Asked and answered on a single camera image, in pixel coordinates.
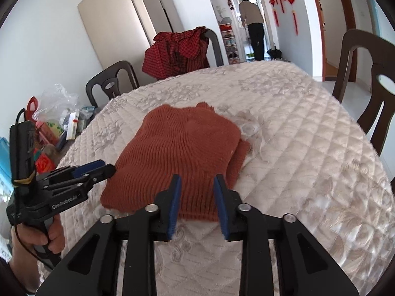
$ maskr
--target rust-red knit sweater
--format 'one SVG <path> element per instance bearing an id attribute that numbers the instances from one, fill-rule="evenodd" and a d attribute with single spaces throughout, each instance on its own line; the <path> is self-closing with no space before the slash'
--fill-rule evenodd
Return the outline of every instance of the rust-red knit sweater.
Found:
<path id="1" fill-rule="evenodd" d="M 223 174 L 232 188 L 249 148 L 238 127 L 207 103 L 181 109 L 162 105 L 146 115 L 121 153 L 101 203 L 134 212 L 153 203 L 155 195 L 169 187 L 172 175 L 179 174 L 179 216 L 216 221 L 214 177 Z"/>

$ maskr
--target table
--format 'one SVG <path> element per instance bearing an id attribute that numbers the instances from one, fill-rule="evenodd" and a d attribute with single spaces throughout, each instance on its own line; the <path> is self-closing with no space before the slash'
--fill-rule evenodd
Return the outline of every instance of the table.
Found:
<path id="1" fill-rule="evenodd" d="M 201 101 L 236 123 L 252 144 L 234 188 L 243 201 L 269 215 L 297 215 L 366 295 L 394 256 L 391 187 L 359 125 L 293 64 L 203 69 L 123 94 L 90 123 L 60 166 L 115 164 L 151 109 Z M 61 215 L 64 254 L 101 215 L 124 216 L 100 205 L 104 186 Z M 159 295 L 238 295 L 241 243 L 224 241 L 217 223 L 179 220 L 174 239 L 156 243 L 155 252 Z M 278 294 L 275 271 L 274 281 Z"/>

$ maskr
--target chair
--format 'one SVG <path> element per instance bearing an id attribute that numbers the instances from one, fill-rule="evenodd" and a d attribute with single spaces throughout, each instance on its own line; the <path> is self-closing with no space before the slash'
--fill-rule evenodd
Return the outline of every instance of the chair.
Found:
<path id="1" fill-rule="evenodd" d="M 86 84 L 85 91 L 88 96 L 90 103 L 94 107 L 98 107 L 96 100 L 93 97 L 92 89 L 95 85 L 100 85 L 101 89 L 108 96 L 109 99 L 114 99 L 116 96 L 120 96 L 119 83 L 117 74 L 121 69 L 125 69 L 128 73 L 130 82 L 132 84 L 133 90 L 140 87 L 137 80 L 136 74 L 134 73 L 133 67 L 127 61 L 119 61 L 114 63 L 112 66 L 100 72 L 98 75 L 94 76 Z"/>
<path id="2" fill-rule="evenodd" d="M 373 35 L 372 33 L 351 29 L 343 37 L 342 54 L 340 57 L 339 71 L 333 90 L 333 96 L 341 103 L 350 75 L 352 53 L 355 49 L 363 47 L 368 49 L 372 56 L 372 97 L 370 102 L 358 119 L 358 124 L 365 133 L 373 126 L 376 117 L 384 102 L 384 107 L 372 135 L 372 145 L 381 155 L 386 141 L 388 128 L 395 113 L 395 95 L 384 88 L 378 81 L 380 74 L 395 81 L 395 46 L 390 42 Z"/>
<path id="3" fill-rule="evenodd" d="M 214 31 L 212 31 L 210 29 L 206 29 L 206 32 L 204 33 L 204 36 L 206 38 L 209 38 L 211 40 L 211 43 L 213 44 L 214 55 L 215 55 L 215 63 L 217 64 L 217 67 L 223 66 L 224 65 L 224 59 L 222 58 L 220 42 L 218 41 L 217 35 L 215 34 Z"/>

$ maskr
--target clear plastic bag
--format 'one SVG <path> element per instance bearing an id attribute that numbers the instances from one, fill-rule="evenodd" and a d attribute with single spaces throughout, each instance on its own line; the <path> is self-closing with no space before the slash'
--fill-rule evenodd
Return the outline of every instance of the clear plastic bag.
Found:
<path id="1" fill-rule="evenodd" d="M 68 93 L 64 86 L 55 84 L 53 88 L 42 93 L 38 100 L 38 108 L 33 114 L 36 121 L 56 121 L 65 119 L 65 113 L 81 109 L 78 94 Z"/>

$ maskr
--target clutter of items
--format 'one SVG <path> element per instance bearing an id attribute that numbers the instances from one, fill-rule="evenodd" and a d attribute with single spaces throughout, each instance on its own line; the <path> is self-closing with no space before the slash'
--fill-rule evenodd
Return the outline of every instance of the clutter of items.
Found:
<path id="1" fill-rule="evenodd" d="M 37 172 L 56 169 L 66 149 L 93 119 L 98 109 L 83 107 L 77 94 L 70 94 L 61 84 L 55 84 L 27 103 L 24 119 L 36 127 L 34 160 Z M 9 143 L 0 138 L 0 196 L 7 200 L 13 191 L 9 165 Z"/>

